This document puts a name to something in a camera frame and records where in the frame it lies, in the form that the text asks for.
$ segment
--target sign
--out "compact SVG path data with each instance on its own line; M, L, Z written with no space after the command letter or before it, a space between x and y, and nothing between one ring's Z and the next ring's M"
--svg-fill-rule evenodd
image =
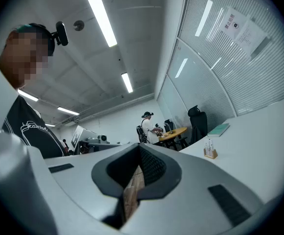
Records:
M235 9L228 8L228 11L219 26L219 30L223 31L230 38L236 39L246 21L247 17L242 13Z
M248 19L235 42L250 56L266 36L267 34L263 30Z
M250 20L250 16L246 17L230 7L219 26L219 30L232 38L249 56L267 36Z

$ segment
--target black slot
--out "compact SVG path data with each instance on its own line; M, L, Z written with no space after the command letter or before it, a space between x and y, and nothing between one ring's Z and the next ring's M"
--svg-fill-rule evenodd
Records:
M208 190L233 226L237 226L250 217L250 213L224 186L216 185L209 187Z
M49 167L49 171L50 173L54 173L54 172L59 172L62 170L67 170L70 168L73 168L74 166L72 164L62 164L62 165L57 165L57 166L53 166L53 167Z

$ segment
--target smoke detector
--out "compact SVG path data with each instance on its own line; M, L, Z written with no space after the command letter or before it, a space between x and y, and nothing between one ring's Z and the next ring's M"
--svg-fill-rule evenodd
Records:
M82 20L77 20L74 24L74 30L81 31L84 29L84 22Z

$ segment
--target ceiling light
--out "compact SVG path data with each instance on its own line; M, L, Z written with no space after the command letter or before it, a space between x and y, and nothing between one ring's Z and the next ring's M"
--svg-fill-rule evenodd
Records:
M216 64L221 60L221 58L218 59L218 61L215 62L215 64L211 67L211 69L214 68L214 66L216 66Z
M213 2L212 2L211 0L208 0L208 1L207 1L207 4L206 4L205 10L204 10L204 13L202 14L202 17L201 17L201 19L200 19L200 23L199 23L198 28L197 28L197 31L196 31L196 33L195 33L195 36L196 36L196 37L199 37L199 35L200 35L202 29L204 28L205 22L206 22L206 20L207 20L207 18L208 18L208 15L209 15L210 10L211 10L212 3L213 3Z
M64 109L64 108L62 108L62 107L58 107L57 109L60 110L60 111L63 111L63 112L67 112L67 113L73 114L73 115L78 115L78 114L79 114L79 113L77 113L77 112L73 112L73 111Z
M102 0L88 0L109 47L117 44Z
M19 90L19 89L18 89L18 93L19 93L20 95L22 95L22 96L25 96L25 97L27 97L27 98L30 98L30 99L33 100L33 101L38 101L38 100L39 100L37 97L31 96L30 94L25 93L25 92L23 92L23 91L21 91L21 90Z
M123 73L123 74L121 74L121 76L123 78L124 83L127 86L128 92L131 93L133 91L133 89L132 89L132 86L131 86L128 74L127 73Z
M178 72L177 72L175 78L178 78L178 77L180 76L180 73L181 73L181 71L183 70L184 65L186 64L186 61L187 61L187 58L185 58L185 59L183 60L183 62L182 62L182 64L181 64L181 66L180 66L180 68L179 68L179 70L178 70Z

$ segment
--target black t-shirt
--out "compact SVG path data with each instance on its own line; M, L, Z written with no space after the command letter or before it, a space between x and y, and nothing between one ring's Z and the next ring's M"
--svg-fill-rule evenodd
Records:
M16 134L26 145L38 148L45 159L65 154L54 133L20 95L9 110L2 129Z

